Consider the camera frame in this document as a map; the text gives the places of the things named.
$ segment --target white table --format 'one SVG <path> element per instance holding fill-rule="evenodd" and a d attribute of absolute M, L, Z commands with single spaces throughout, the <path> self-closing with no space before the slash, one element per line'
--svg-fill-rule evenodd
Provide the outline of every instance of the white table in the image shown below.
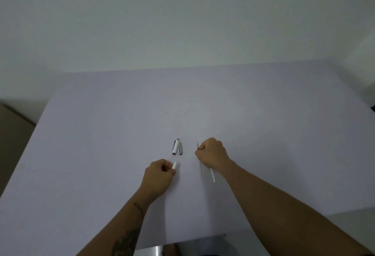
<path fill-rule="evenodd" d="M 250 229 L 225 180 L 200 174 L 196 143 L 210 136 L 325 215 L 375 205 L 375 113 L 324 61 L 80 73 L 47 105 L 0 199 L 0 255 L 74 255 L 160 158 L 180 167 L 137 248 Z"/>

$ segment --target person's left hand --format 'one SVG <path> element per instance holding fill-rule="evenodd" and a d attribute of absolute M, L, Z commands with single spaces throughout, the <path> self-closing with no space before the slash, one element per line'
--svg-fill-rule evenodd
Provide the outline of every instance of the person's left hand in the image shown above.
<path fill-rule="evenodd" d="M 144 171 L 141 190 L 150 195 L 152 201 L 161 196 L 172 182 L 176 169 L 173 164 L 165 159 L 154 161 Z"/>

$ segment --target person's left arm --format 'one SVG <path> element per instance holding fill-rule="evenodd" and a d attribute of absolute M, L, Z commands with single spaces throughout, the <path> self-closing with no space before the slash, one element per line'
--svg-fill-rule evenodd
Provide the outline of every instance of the person's left arm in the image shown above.
<path fill-rule="evenodd" d="M 175 174 L 169 161 L 152 162 L 137 192 L 77 256 L 133 255 L 148 207 L 166 191 Z"/>

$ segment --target forearm tattoo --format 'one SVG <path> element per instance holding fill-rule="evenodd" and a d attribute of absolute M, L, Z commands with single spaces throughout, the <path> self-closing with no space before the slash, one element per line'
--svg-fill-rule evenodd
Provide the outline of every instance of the forearm tattoo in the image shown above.
<path fill-rule="evenodd" d="M 144 213 L 141 206 L 137 203 L 134 203 L 134 206 L 139 210 L 143 219 Z M 140 227 L 134 230 L 128 230 L 124 237 L 120 237 L 116 240 L 112 247 L 111 256 L 133 256 L 140 232 Z"/>

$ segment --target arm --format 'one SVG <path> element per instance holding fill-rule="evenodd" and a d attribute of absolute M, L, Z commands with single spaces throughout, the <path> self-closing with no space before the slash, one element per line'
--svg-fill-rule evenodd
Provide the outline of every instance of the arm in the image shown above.
<path fill-rule="evenodd" d="M 311 207 L 239 167 L 229 159 L 220 141 L 204 141 L 195 155 L 226 179 L 271 255 L 371 254 Z"/>
<path fill-rule="evenodd" d="M 166 191 L 175 174 L 169 161 L 152 162 L 137 192 L 77 256 L 133 255 L 148 207 Z"/>

